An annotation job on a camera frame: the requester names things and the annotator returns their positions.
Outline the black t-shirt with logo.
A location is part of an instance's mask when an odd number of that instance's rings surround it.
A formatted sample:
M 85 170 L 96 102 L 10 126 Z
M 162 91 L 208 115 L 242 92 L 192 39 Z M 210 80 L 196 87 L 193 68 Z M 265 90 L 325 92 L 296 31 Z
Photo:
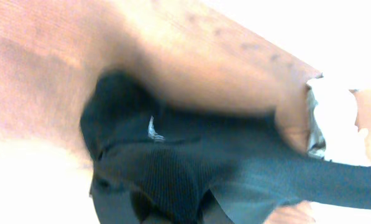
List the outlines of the black t-shirt with logo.
M 304 200 L 371 210 L 371 167 L 294 151 L 274 117 L 165 106 L 126 72 L 106 72 L 80 119 L 93 160 L 90 194 L 103 224 L 263 223 Z

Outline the pile of white clothes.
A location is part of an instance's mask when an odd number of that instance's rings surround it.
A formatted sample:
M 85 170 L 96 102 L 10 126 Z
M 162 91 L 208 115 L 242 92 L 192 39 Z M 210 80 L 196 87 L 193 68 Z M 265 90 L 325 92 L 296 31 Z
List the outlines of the pile of white clothes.
M 365 148 L 367 129 L 356 125 L 358 106 L 351 90 L 325 77 L 306 82 L 309 87 L 309 157 L 353 166 L 371 166 Z

